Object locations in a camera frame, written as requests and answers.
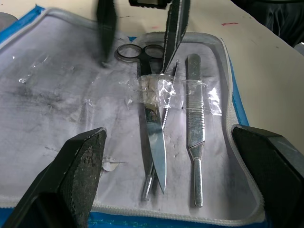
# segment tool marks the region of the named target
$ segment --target dark stain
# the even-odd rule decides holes
[[[29,129],[25,129],[25,131],[26,131],[27,133],[31,133],[31,132],[33,132],[36,128],[38,128],[38,127],[41,127],[41,124],[40,124],[40,123],[37,123],[35,126],[29,128]]]
[[[43,156],[48,156],[48,157],[51,157],[51,158],[56,158],[56,157],[54,157],[52,155],[49,155],[49,154],[43,154]]]
[[[88,117],[92,116],[92,109],[88,109],[86,107],[87,103],[84,103],[81,105],[81,110],[80,110],[80,117],[79,117],[79,120],[78,122],[80,124],[86,124],[87,122],[87,119],[89,119]]]
[[[59,114],[63,118],[70,116],[79,108],[80,101],[75,100],[71,104],[66,103],[66,99],[62,95],[54,94],[48,91],[33,91],[27,85],[20,85],[15,91],[8,92],[9,94],[18,97],[17,109],[35,111],[39,109],[43,115],[52,117],[54,114]]]
[[[49,148],[49,147],[44,147],[45,149],[49,150],[49,151],[56,151],[56,152],[59,152],[58,150],[55,150],[54,148]]]
[[[69,121],[72,122],[72,123],[77,123],[77,120],[72,118],[72,117],[69,118]]]

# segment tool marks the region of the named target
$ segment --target plastic wrap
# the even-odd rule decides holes
[[[222,115],[219,93],[216,87],[209,86],[200,80],[183,80],[183,88],[186,100],[188,100],[188,96],[201,95],[200,91],[202,90],[204,110],[211,112],[213,115]]]
[[[151,104],[163,108],[187,108],[187,97],[196,94],[202,87],[204,110],[213,115],[222,115],[220,98],[215,87],[208,86],[200,80],[174,79],[170,75],[151,74],[139,79],[130,79],[126,103]]]
[[[181,109],[184,104],[184,90],[180,80],[170,75],[151,74],[128,83],[126,103],[151,104],[157,107]]]

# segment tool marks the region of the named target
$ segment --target table surface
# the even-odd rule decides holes
[[[95,0],[2,0],[0,11],[20,18],[35,3],[95,19]],[[115,4],[125,34],[165,30],[166,10]],[[188,31],[223,38],[250,126],[281,134],[304,153],[304,57],[230,0],[192,0]]]

